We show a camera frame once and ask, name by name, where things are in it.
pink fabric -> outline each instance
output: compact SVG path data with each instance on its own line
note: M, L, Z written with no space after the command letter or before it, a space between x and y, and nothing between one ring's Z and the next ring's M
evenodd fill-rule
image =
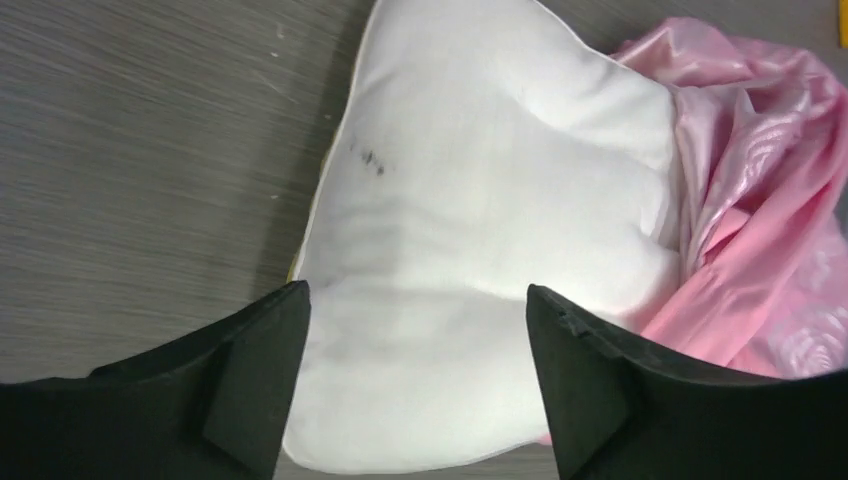
M641 332L737 370L845 364L848 92L810 52L670 19L614 55L677 105L684 284Z

gray floor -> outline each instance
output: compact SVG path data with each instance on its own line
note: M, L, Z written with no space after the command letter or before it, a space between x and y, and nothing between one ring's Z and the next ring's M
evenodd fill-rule
M848 80L835 0L545 3L603 51L689 15ZM0 381L84 375L285 280L369 8L0 0ZM555 469L536 447L409 478L461 477Z

